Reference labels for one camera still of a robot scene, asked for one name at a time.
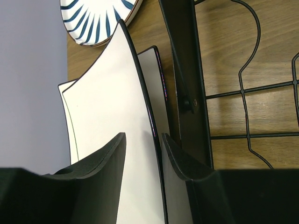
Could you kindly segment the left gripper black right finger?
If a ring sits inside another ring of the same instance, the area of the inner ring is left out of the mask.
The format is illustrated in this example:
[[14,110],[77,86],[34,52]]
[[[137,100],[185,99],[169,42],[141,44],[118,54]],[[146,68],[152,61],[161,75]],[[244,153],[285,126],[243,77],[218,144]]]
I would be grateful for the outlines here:
[[162,160],[171,224],[296,224],[297,169],[215,170],[184,152],[166,133]]

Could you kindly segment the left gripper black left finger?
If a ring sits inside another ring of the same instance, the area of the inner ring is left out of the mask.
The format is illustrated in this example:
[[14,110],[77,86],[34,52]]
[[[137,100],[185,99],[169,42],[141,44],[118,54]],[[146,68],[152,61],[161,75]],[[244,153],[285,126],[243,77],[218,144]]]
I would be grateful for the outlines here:
[[0,170],[3,224],[114,224],[120,200],[126,135],[50,175]]

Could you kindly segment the large white black-rimmed plate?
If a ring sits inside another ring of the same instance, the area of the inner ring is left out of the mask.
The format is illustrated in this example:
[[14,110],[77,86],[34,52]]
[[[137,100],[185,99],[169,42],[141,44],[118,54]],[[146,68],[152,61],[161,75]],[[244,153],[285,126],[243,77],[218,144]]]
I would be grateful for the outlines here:
[[[147,86],[155,123],[157,126],[157,135],[162,140],[162,133],[170,133],[167,107],[167,89],[163,75],[160,54],[157,46],[151,46],[138,54],[144,80]],[[78,162],[80,159],[77,155],[75,146],[75,136],[72,130],[71,118],[67,110],[66,101],[63,97],[63,91],[70,87],[76,80],[71,80],[58,85],[58,90],[64,107],[65,120],[67,125],[70,161],[71,164]]]

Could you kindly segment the white blue striped plate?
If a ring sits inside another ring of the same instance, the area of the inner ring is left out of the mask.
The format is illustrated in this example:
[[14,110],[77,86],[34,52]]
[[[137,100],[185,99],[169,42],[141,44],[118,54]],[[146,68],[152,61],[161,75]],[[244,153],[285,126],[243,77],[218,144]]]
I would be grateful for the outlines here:
[[60,10],[70,38],[78,45],[97,47],[109,41],[118,20],[128,25],[141,4],[141,0],[60,0]]

